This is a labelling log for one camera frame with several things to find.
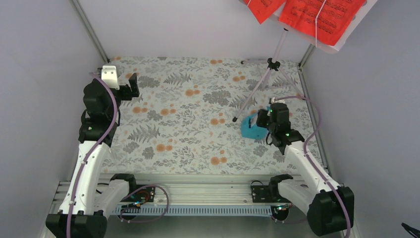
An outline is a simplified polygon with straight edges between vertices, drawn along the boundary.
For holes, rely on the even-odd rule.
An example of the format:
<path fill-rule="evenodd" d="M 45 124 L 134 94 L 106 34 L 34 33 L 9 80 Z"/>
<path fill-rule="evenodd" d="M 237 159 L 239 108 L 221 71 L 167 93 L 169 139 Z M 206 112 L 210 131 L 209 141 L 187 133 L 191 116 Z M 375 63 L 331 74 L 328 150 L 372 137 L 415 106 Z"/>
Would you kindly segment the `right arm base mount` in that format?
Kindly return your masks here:
<path fill-rule="evenodd" d="M 253 180 L 250 184 L 253 203 L 282 203 L 271 205 L 271 218 L 275 222 L 285 222 L 289 215 L 291 202 L 279 193 L 278 184 L 284 180 L 293 179 L 289 174 L 277 175 L 270 178 L 267 185 L 259 180 Z"/>

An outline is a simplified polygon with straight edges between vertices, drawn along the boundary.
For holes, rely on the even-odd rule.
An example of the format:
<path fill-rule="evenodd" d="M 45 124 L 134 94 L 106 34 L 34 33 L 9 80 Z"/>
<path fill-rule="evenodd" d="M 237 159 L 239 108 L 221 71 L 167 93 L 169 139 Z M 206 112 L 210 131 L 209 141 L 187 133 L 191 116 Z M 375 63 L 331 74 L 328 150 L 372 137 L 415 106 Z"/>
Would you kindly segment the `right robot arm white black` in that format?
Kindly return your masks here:
<path fill-rule="evenodd" d="M 291 127 L 287 105 L 273 103 L 269 109 L 260 109 L 256 126 L 268 131 L 270 144 L 294 164 L 302 177 L 302 180 L 291 175 L 273 177 L 268 189 L 270 199 L 280 202 L 285 198 L 293 203 L 305 214 L 317 236 L 345 231 L 348 238 L 354 222 L 354 193 L 336 182 L 312 158 L 307 141 Z"/>

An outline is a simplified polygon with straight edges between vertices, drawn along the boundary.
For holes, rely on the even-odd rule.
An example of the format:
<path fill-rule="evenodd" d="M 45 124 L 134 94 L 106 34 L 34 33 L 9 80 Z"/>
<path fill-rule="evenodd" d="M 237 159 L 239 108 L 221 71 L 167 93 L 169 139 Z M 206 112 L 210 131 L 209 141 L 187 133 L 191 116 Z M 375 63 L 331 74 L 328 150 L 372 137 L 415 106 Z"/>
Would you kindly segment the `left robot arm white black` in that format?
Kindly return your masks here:
<path fill-rule="evenodd" d="M 86 108 L 81 115 L 76 166 L 62 204 L 46 219 L 46 227 L 57 238 L 103 238 L 118 203 L 138 194 L 133 174 L 115 174 L 101 194 L 96 192 L 101 166 L 120 124 L 119 106 L 140 95 L 137 75 L 128 82 L 112 85 L 94 75 L 84 88 Z"/>

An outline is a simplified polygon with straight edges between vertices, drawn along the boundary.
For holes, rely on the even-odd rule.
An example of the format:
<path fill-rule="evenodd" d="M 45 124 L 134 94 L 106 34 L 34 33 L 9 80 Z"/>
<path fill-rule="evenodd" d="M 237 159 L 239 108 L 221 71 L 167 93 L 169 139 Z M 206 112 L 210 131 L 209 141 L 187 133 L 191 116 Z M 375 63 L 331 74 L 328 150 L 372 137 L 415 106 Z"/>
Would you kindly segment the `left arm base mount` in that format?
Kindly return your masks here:
<path fill-rule="evenodd" d="M 110 181 L 113 181 L 116 179 L 124 180 L 128 182 L 129 194 L 131 192 L 134 192 L 136 189 L 144 186 L 144 184 L 140 184 L 140 185 L 137 184 L 135 176 L 133 174 L 115 174 L 111 177 Z M 134 213 L 136 213 L 136 210 L 141 208 L 142 204 L 154 201 L 155 192 L 156 192 L 156 188 L 154 186 L 146 187 L 137 191 L 133 195 L 130 195 L 128 198 L 123 199 L 122 200 L 123 202 L 129 202 L 129 204 L 122 205 L 121 210 L 125 208 L 131 208 L 131 209 L 124 211 L 124 213 L 130 214 L 130 215 L 122 215 L 122 218 L 126 220 L 134 219 L 136 217 Z"/>

